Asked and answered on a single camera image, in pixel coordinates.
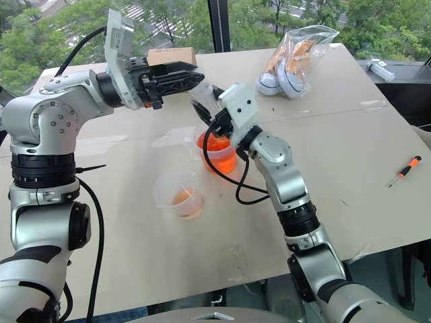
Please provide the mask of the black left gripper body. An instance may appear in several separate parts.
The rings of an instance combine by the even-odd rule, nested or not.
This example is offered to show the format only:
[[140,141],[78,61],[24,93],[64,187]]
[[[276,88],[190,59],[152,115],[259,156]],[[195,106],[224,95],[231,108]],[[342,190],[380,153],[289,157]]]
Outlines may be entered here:
[[132,57],[125,64],[126,80],[131,84],[138,107],[161,109],[164,102],[157,90],[156,78],[166,74],[166,67],[163,64],[150,66],[145,57]]

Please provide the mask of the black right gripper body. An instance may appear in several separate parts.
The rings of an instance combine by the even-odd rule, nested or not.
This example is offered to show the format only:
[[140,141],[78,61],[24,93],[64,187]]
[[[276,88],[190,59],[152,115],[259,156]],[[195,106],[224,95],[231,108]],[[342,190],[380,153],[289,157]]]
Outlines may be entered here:
[[221,110],[210,118],[207,132],[215,137],[231,137],[234,129],[230,113],[227,110]]

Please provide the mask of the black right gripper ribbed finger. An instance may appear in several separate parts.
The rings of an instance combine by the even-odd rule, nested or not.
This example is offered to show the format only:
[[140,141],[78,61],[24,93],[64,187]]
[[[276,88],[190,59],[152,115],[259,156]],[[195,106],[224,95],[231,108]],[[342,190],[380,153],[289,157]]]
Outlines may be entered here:
[[195,99],[191,98],[191,104],[194,108],[195,112],[197,113],[198,117],[206,124],[210,125],[212,120],[212,115],[209,112],[209,110],[204,107],[200,102],[196,101]]

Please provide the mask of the black left gripper solid finger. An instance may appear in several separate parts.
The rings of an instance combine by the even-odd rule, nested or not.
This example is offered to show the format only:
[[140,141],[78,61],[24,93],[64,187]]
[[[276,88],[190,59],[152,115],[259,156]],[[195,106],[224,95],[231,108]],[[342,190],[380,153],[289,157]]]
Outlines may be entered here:
[[150,66],[150,75],[156,79],[184,79],[195,78],[198,81],[203,80],[203,73],[198,70],[196,65],[183,61],[175,61]]

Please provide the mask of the black left gripper truss finger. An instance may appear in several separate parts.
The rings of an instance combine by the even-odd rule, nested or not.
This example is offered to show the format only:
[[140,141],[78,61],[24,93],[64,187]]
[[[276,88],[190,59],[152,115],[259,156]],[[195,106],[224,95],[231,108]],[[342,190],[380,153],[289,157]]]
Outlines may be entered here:
[[204,74],[178,74],[157,78],[157,93],[159,98],[189,91],[198,86],[203,80]]

